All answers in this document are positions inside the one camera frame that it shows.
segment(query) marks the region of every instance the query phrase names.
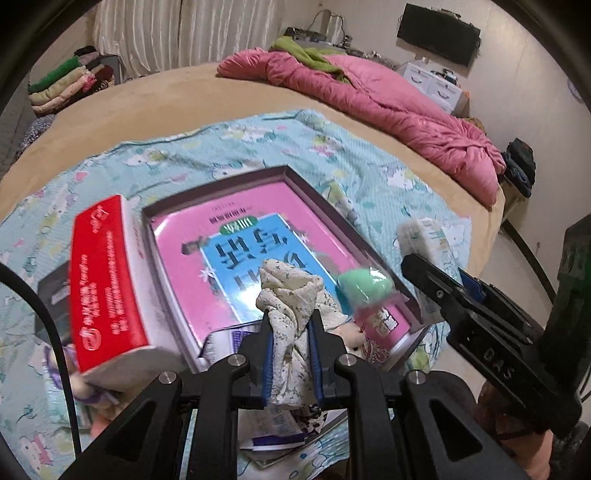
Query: wall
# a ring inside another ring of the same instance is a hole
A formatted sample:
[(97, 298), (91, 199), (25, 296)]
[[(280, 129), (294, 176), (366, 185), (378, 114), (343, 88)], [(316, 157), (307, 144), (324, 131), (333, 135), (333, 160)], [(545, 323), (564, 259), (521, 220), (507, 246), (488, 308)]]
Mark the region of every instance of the wall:
[(47, 73), (69, 59), (74, 52), (86, 45), (92, 45), (92, 28), (94, 26), (94, 9), (80, 17), (59, 38), (51, 44), (36, 64), (30, 74), (31, 83), (43, 78)]
[(481, 29), (482, 44), (470, 69), (433, 58), (397, 39), (405, 0), (324, 0), (318, 8), (343, 15), (352, 46), (396, 61), (432, 58), (430, 68), (454, 70), (470, 92), (477, 116), (504, 150), (519, 137), (537, 163), (532, 198), (510, 220), (556, 285), (564, 230), (591, 210), (591, 114), (567, 88), (567, 77), (525, 28), (490, 0), (413, 0), (445, 8)]

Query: white curtain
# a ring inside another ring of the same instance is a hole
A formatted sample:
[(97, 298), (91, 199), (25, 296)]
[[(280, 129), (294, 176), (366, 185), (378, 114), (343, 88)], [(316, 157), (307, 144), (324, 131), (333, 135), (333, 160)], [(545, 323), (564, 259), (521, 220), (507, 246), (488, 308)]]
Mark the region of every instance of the white curtain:
[(127, 78), (175, 68), (180, 5), (181, 0), (103, 0), (96, 11), (95, 46), (119, 56)]
[(267, 48), (279, 36), (286, 0), (184, 0), (179, 65), (220, 61), (245, 48)]
[(95, 45), (121, 58), (125, 77), (219, 61), (268, 47), (287, 0), (103, 0)]

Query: person's hand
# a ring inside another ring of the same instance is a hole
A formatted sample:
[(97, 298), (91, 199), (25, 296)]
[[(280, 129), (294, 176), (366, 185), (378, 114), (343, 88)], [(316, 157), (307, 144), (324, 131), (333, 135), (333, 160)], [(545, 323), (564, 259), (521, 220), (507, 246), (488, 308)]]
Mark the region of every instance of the person's hand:
[(508, 406), (509, 402), (499, 391), (485, 382), (478, 397), (475, 419), (492, 437), (501, 441), (505, 450), (532, 480), (547, 480), (550, 476), (552, 432), (533, 432), (526, 422), (504, 413)]

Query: green sponge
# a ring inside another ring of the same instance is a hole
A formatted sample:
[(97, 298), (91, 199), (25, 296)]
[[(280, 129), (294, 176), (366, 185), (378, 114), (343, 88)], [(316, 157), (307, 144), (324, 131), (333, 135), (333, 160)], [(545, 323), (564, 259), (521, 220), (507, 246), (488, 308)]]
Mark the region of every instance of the green sponge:
[(394, 282), (376, 268), (355, 268), (337, 278), (341, 292), (353, 308), (378, 304), (394, 289)]

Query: white drawer unit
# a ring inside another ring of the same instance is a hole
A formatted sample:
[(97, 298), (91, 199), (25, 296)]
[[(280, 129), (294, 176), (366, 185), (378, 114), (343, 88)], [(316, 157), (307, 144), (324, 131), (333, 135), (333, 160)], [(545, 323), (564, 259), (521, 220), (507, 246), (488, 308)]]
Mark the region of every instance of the white drawer unit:
[(425, 95), (429, 91), (429, 86), (431, 85), (431, 81), (433, 80), (433, 77), (429, 72), (421, 70), (412, 64), (408, 64), (406, 66), (406, 69), (404, 70), (404, 74), (402, 76)]
[(468, 97), (460, 87), (413, 63), (403, 65), (398, 73), (446, 113), (453, 115), (464, 110)]

